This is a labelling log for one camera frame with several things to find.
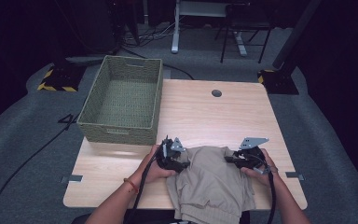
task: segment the basket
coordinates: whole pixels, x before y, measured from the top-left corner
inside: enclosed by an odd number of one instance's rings
[[[77,124],[91,142],[154,145],[162,60],[105,56]]]

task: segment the light wood surface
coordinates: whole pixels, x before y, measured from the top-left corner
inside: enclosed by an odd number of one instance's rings
[[[221,97],[212,91],[220,90]],[[280,175],[302,209],[307,201],[284,143],[264,87],[258,83],[164,80],[157,144],[168,135],[184,147],[214,146],[238,150],[244,137],[267,137],[268,151]],[[63,203],[97,207],[138,167],[151,146],[92,143],[84,138],[73,175],[81,182],[68,185]],[[256,209],[270,209],[269,189],[253,181]],[[165,179],[145,185],[139,208],[172,209]]]

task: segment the person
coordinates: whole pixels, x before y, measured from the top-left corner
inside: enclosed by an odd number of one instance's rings
[[[152,146],[150,153],[145,156],[136,171],[91,213],[86,221],[86,224],[123,223],[127,208],[131,200],[136,196],[137,189],[140,187],[142,173],[157,149],[157,145]],[[271,167],[275,167],[275,164],[267,151],[264,148],[261,150],[266,157],[267,164]],[[254,170],[244,167],[241,168],[241,171],[250,177],[254,177],[263,185],[269,187],[269,177],[267,175],[261,175]],[[176,172],[173,170],[161,169],[157,165],[157,162],[153,161],[147,174],[145,183],[151,183],[159,178],[164,178],[175,174]],[[279,174],[277,172],[273,172],[273,175],[274,186],[277,195],[277,208],[281,212],[282,223],[310,223],[307,216],[300,209],[295,199],[293,198],[293,195],[280,178]]]

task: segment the person's right arm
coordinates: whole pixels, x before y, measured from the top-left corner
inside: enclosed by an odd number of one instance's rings
[[[266,157],[266,162],[269,166],[275,167],[275,164],[267,151],[264,148],[261,148],[263,151],[264,156]],[[269,176],[268,175],[261,175],[260,173],[242,167],[241,171],[246,173],[248,176],[254,177],[258,181],[260,181],[263,185],[270,188],[269,185]],[[274,175],[274,186],[277,195],[277,207],[281,211],[281,218],[282,223],[284,224],[302,224],[302,223],[310,223],[307,216],[298,206],[295,198],[293,198],[292,193],[290,192],[289,188],[287,188],[286,184],[283,182],[281,177],[279,176],[278,172],[273,172]]]

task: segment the red bracelet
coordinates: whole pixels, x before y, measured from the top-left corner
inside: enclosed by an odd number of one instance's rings
[[[132,190],[130,190],[129,192],[131,192],[131,191],[135,191],[135,194],[138,194],[139,193],[139,189],[138,188],[136,188],[136,186],[132,183],[132,181],[130,181],[128,178],[124,178],[124,182],[127,182],[127,183],[129,183],[129,184],[131,184],[132,185]]]

